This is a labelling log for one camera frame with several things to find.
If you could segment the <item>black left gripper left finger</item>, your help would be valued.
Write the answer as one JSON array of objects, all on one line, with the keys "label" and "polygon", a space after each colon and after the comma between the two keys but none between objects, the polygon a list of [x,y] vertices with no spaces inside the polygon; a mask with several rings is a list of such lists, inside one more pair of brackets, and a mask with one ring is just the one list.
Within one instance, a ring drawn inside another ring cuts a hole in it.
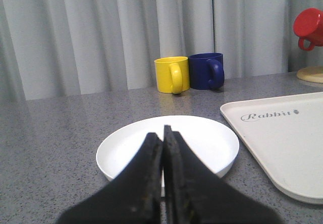
[{"label": "black left gripper left finger", "polygon": [[160,223],[163,143],[148,133],[107,186],[65,211],[58,223]]}]

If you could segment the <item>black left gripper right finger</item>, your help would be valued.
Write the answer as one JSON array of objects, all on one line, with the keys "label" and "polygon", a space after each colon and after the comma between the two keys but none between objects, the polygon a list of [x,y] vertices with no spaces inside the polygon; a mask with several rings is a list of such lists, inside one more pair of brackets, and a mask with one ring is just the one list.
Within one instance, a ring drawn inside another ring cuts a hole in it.
[{"label": "black left gripper right finger", "polygon": [[168,223],[281,223],[265,205],[212,173],[182,135],[164,127],[164,174]]}]

